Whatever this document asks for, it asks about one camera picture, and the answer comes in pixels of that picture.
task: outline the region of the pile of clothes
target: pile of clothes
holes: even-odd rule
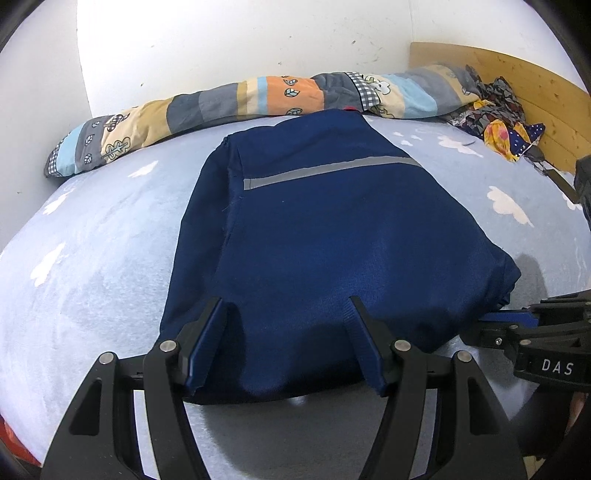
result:
[[[484,83],[476,70],[466,65],[480,100],[443,115],[442,118],[470,135],[479,137],[509,161],[528,155],[545,131],[544,124],[527,125],[525,113],[511,86],[503,77]],[[539,149],[532,149],[537,154]]]

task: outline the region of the yellow fabric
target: yellow fabric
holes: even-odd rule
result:
[[[449,85],[456,92],[457,97],[460,99],[462,105],[467,105],[468,103],[476,102],[479,99],[477,94],[464,90],[464,87],[457,79],[456,74],[453,73],[451,69],[448,69],[447,67],[438,64],[428,65],[423,68],[439,74],[447,83],[449,83]]]
[[[511,153],[509,131],[501,120],[494,120],[487,125],[484,130],[484,143],[510,162],[516,162],[519,159],[519,157]]]
[[[394,82],[380,75],[365,76],[365,81],[379,97],[379,105],[371,107],[371,112],[384,118],[404,117],[404,97]]]
[[[238,116],[248,114],[248,81],[238,83],[236,87],[236,103]]]
[[[125,153],[148,147],[171,135],[166,111],[173,98],[155,100],[121,112],[125,119],[109,132],[103,130],[101,156],[107,163]]]
[[[477,100],[476,102],[474,102],[472,104],[472,107],[474,108],[474,110],[478,110],[479,108],[482,108],[484,106],[494,106],[495,104],[492,103],[490,100]]]
[[[525,140],[527,143],[531,143],[530,136],[527,134],[525,127],[520,122],[517,122],[515,124],[515,126],[513,127],[513,130],[515,130],[517,133],[519,133],[521,138],[523,138],[523,140]]]

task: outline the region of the wooden headboard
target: wooden headboard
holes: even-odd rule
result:
[[[559,170],[574,173],[578,158],[591,154],[591,97],[555,73],[510,55],[446,43],[413,42],[410,67],[435,62],[474,67],[484,82],[504,77],[529,124],[543,123],[540,148]]]

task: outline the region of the white wall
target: white wall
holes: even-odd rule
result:
[[[404,70],[411,41],[488,48],[583,86],[522,0],[79,0],[94,116],[261,75]]]
[[[0,251],[54,192],[51,149],[88,119],[76,0],[46,0],[0,52]]]
[[[523,0],[410,0],[415,41],[457,43],[530,61],[585,90],[558,39]]]
[[[95,116],[262,75],[388,72],[408,61],[408,0],[79,0]]]

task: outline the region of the navy blue backpack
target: navy blue backpack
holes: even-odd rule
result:
[[[275,400],[363,379],[351,296],[432,352],[507,304],[520,272],[472,215],[358,112],[232,134],[181,223],[159,342],[223,299],[191,400]]]

